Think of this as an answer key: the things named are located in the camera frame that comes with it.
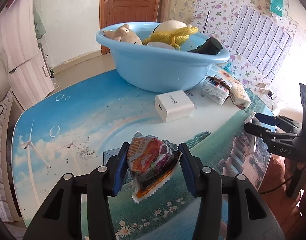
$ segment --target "wind turbine print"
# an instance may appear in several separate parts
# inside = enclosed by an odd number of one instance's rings
[[[38,197],[38,194],[37,194],[37,190],[36,190],[36,187],[35,187],[35,182],[34,182],[34,178],[33,178],[33,171],[32,171],[32,164],[31,164],[31,153],[30,153],[30,147],[32,147],[33,151],[36,153],[36,155],[38,157],[40,157],[40,159],[45,163],[45,165],[47,167],[51,167],[47,161],[42,157],[42,155],[38,152],[38,150],[35,148],[33,142],[32,142],[32,129],[33,129],[33,123],[34,123],[34,120],[32,122],[32,126],[31,126],[31,131],[30,131],[30,135],[29,135],[29,140],[25,143],[22,143],[19,145],[20,146],[25,146],[24,149],[26,149],[26,153],[27,153],[27,157],[28,157],[28,166],[29,166],[29,176],[30,176],[30,180],[31,180],[31,185],[32,185],[32,189],[33,189],[33,193],[34,193],[34,198],[35,198],[35,201],[36,201],[36,204],[37,204],[37,207],[39,208],[40,205],[41,205],[41,202],[40,202],[40,199]]]
[[[52,152],[52,153],[55,153],[55,152],[57,152],[57,151],[59,151],[59,150],[65,148],[65,147],[66,147],[67,149],[72,149],[72,150],[73,150],[73,146],[76,147],[77,149],[80,149],[81,151],[85,152],[85,150],[83,150],[81,147],[75,145],[74,142],[72,141],[71,143],[69,143],[69,144],[67,144],[67,145],[64,145],[64,146],[58,148],[57,150],[55,150],[55,151]],[[75,155],[75,152],[74,152],[74,151],[73,151],[73,163],[74,163],[75,168],[77,169],[77,172],[78,172],[77,176],[82,175],[82,171],[81,171],[80,165],[78,165],[78,162],[77,162],[76,155]]]

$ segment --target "cabinet door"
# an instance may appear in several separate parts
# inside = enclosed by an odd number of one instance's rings
[[[15,0],[9,9],[4,7],[0,14],[0,49],[7,55],[7,72],[39,54],[33,0]]]
[[[41,51],[9,73],[8,79],[14,95],[25,110],[54,90]]]

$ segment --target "silver bolt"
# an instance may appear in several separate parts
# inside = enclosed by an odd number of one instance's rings
[[[245,180],[246,177],[245,177],[244,174],[239,174],[239,175],[237,176],[237,179],[239,179],[239,180]]]
[[[69,180],[69,179],[71,179],[72,178],[72,174],[71,173],[67,173],[67,174],[65,174],[64,176],[63,176],[63,179],[65,179],[65,180]]]
[[[212,169],[210,167],[206,166],[206,167],[202,168],[202,171],[205,172],[205,173],[210,173],[212,171]]]
[[[108,168],[107,168],[107,166],[100,166],[97,170],[99,172],[106,172],[108,170]]]

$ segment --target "metal rod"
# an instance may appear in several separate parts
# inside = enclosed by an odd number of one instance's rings
[[[202,34],[205,33],[205,29],[206,29],[207,22],[208,22],[208,20],[209,20],[210,12],[211,12],[211,11],[209,10],[208,13],[207,13],[207,17],[206,17],[206,20],[205,20],[205,25],[204,25],[204,29],[203,29],[203,33],[202,33]]]

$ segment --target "blue plastic basin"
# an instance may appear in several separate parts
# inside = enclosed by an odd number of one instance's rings
[[[127,23],[141,40],[148,38],[159,23]],[[191,35],[181,51],[140,46],[104,37],[103,30],[116,30],[123,23],[105,27],[96,34],[96,41],[110,48],[117,72],[130,84],[153,92],[167,93],[188,90],[200,83],[213,63],[224,63],[230,53],[223,48],[218,55],[187,52],[202,45],[209,37]]]

